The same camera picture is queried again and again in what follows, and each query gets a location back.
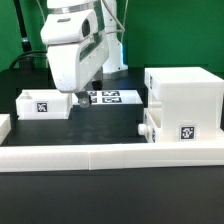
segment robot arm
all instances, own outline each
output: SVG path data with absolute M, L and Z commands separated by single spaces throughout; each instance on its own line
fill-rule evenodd
M 55 85 L 79 93 L 109 57 L 101 0 L 48 0 L 41 31 Z

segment small white box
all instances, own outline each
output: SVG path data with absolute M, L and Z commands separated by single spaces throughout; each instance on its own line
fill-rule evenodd
M 72 97 L 58 90 L 23 90 L 16 108 L 19 120 L 67 119 Z
M 9 114 L 0 114 L 0 145 L 11 130 Z

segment white cable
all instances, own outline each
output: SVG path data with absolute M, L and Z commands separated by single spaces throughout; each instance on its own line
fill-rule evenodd
M 43 19 L 43 23 L 45 24 L 46 18 L 45 18 L 45 15 L 44 15 L 44 10 L 43 10 L 39 0 L 36 0 L 36 3 L 37 3 L 37 5 L 38 5 L 38 7 L 40 9 L 40 13 L 41 13 L 41 16 L 42 16 L 42 19 Z
M 109 5 L 106 3 L 105 0 L 102 0 L 104 6 L 106 7 L 107 11 L 110 13 L 110 15 L 112 16 L 112 18 L 116 21 L 116 23 L 118 24 L 118 26 L 121 28 L 122 32 L 125 32 L 125 28 L 123 27 L 123 25 L 120 23 L 120 21 L 113 15 Z
M 41 6 L 39 0 L 36 0 L 36 2 L 37 2 L 37 5 L 38 5 L 38 7 L 39 7 L 39 9 L 40 9 L 40 13 L 41 13 L 43 22 L 45 23 L 45 22 L 46 22 L 46 18 L 45 18 L 45 15 L 44 15 L 44 10 L 43 10 L 43 8 L 42 8 L 42 6 Z
M 126 23 L 127 9 L 128 9 L 128 0 L 126 0 L 126 6 L 125 6 L 125 11 L 124 11 L 123 27 L 125 27 L 125 23 Z M 123 41 L 124 41 L 124 33 L 122 33 L 122 35 L 121 35 L 121 44 L 123 44 Z

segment green backdrop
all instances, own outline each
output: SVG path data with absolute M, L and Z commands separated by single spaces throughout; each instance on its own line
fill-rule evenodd
M 20 1 L 32 47 L 44 49 L 39 35 L 43 21 L 36 1 Z M 46 0 L 40 2 L 47 12 Z M 122 20 L 125 0 L 117 4 Z M 129 67 L 201 66 L 224 77 L 223 23 L 223 0 L 129 0 L 125 62 Z M 22 52 L 12 0 L 0 1 L 0 27 L 3 70 Z

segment large white box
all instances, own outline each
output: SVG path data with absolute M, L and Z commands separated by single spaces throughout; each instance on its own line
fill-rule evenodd
M 220 130 L 224 80 L 199 68 L 147 68 L 144 110 L 148 142 L 215 140 Z
M 11 122 L 9 114 L 0 114 L 0 145 L 7 137 L 11 130 Z
M 19 120 L 67 119 L 72 96 L 58 90 L 23 90 L 16 99 Z

